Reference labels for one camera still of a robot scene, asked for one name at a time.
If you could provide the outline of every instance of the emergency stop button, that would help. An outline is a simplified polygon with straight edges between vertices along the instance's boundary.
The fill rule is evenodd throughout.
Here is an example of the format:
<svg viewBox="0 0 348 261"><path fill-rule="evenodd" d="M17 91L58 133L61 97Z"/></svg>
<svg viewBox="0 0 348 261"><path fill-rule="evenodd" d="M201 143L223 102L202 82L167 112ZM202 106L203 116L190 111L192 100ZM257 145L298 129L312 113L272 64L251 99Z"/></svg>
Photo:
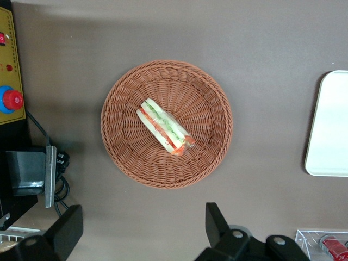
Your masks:
<svg viewBox="0 0 348 261"><path fill-rule="evenodd" d="M23 96L19 91L8 90L4 93L2 101L9 110L19 110L23 107Z"/></svg>
<svg viewBox="0 0 348 261"><path fill-rule="evenodd" d="M0 45L5 46L6 45L6 39L4 33L0 32Z"/></svg>

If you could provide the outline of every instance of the brown woven basket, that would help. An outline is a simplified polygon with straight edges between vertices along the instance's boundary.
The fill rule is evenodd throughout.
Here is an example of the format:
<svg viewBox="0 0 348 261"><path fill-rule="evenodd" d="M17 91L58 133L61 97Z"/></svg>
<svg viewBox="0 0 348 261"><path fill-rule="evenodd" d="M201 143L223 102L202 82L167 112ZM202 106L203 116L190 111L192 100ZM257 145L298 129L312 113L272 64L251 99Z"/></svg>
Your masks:
<svg viewBox="0 0 348 261"><path fill-rule="evenodd" d="M136 110L153 99L196 140L182 156L169 154ZM111 89L101 115L102 136L114 163L151 187L182 188L209 175L232 138L232 112L218 83L198 67L156 60L127 72Z"/></svg>

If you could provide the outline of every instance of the screw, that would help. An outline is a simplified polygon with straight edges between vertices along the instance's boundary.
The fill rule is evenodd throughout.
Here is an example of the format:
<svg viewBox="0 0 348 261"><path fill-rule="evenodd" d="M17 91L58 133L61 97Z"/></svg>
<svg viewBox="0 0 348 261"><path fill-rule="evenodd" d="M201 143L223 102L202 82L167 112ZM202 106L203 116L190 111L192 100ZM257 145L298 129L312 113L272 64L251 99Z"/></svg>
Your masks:
<svg viewBox="0 0 348 261"><path fill-rule="evenodd" d="M243 233L241 231L238 231L238 230L233 231L232 234L235 238L242 238L243 237Z"/></svg>
<svg viewBox="0 0 348 261"><path fill-rule="evenodd" d="M273 238L273 240L275 243L277 243L278 245L281 245L281 246L286 244L285 240L280 238L280 237L275 237L275 238Z"/></svg>

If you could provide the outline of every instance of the sandwich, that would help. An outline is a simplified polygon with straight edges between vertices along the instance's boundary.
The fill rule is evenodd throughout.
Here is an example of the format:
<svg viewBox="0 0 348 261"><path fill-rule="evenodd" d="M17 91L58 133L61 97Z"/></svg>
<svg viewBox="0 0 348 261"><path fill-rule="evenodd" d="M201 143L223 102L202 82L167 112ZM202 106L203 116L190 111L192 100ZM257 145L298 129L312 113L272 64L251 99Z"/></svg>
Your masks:
<svg viewBox="0 0 348 261"><path fill-rule="evenodd" d="M191 135L152 99L145 100L136 113L143 124L171 154L181 156L195 144Z"/></svg>

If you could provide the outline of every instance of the red button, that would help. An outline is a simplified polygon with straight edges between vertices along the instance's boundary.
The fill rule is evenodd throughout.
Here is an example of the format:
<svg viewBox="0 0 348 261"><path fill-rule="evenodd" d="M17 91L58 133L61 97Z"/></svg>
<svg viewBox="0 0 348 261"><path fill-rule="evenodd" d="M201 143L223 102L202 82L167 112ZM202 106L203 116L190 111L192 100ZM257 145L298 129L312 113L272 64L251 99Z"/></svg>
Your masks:
<svg viewBox="0 0 348 261"><path fill-rule="evenodd" d="M9 110L19 110L23 107L23 96L19 91L6 91L2 97L2 101Z"/></svg>
<svg viewBox="0 0 348 261"><path fill-rule="evenodd" d="M6 70L8 70L9 72L11 72L13 70L12 65L6 65Z"/></svg>
<svg viewBox="0 0 348 261"><path fill-rule="evenodd" d="M0 33L0 45L6 45L5 35L3 33Z"/></svg>

